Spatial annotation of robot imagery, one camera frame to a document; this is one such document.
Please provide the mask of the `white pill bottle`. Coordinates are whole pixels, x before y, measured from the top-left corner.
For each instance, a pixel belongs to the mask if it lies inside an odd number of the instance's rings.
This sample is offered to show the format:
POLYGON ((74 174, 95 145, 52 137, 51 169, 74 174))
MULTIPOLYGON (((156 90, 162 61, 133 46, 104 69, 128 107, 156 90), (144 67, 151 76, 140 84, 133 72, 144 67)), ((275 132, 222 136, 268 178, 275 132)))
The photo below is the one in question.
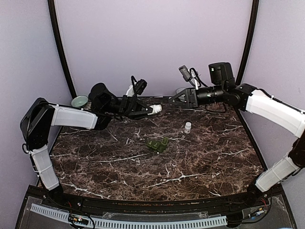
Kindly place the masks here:
POLYGON ((184 132, 186 134, 189 134, 191 132, 191 128, 192 128, 192 123, 191 122, 186 122, 185 126, 184 126, 184 132))
POLYGON ((150 107, 152 108, 152 112, 149 113, 149 115, 158 114, 163 110, 163 108, 160 104, 154 104, 154 105, 151 105, 150 107))

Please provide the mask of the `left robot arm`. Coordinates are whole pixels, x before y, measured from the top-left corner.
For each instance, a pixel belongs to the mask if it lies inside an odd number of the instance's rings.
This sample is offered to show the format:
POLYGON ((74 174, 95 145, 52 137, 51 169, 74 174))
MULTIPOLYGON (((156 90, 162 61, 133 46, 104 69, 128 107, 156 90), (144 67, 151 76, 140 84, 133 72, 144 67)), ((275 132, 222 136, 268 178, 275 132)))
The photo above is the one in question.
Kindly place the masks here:
POLYGON ((139 120, 148 117, 153 113, 153 108, 138 98, 146 86, 147 82, 143 79, 132 81, 129 89, 133 94, 119 98, 104 83, 97 83, 89 93, 90 109, 54 104, 42 97, 35 100, 20 122, 24 138, 22 150, 30 156, 33 170, 50 191, 48 199, 55 207, 63 208, 67 204, 67 197, 57 190, 61 185, 50 157, 50 129, 57 126, 60 129, 67 127, 101 131, 106 129, 112 119, 126 117, 139 120))

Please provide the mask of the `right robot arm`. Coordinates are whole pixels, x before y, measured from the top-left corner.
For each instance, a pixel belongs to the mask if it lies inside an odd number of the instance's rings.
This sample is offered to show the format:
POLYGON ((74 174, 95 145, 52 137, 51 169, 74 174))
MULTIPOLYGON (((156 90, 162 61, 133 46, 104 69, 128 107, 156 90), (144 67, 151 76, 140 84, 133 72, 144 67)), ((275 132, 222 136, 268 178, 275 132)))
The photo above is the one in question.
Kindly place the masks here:
POLYGON ((191 109, 200 105, 225 103, 266 118, 297 138, 292 150, 263 172, 252 185, 253 189, 244 195, 243 203, 253 207, 261 200, 262 193, 305 167, 305 112, 276 99, 263 89, 246 83, 236 85, 228 62, 210 64, 209 72, 213 86, 186 88, 171 97, 170 104, 191 109))

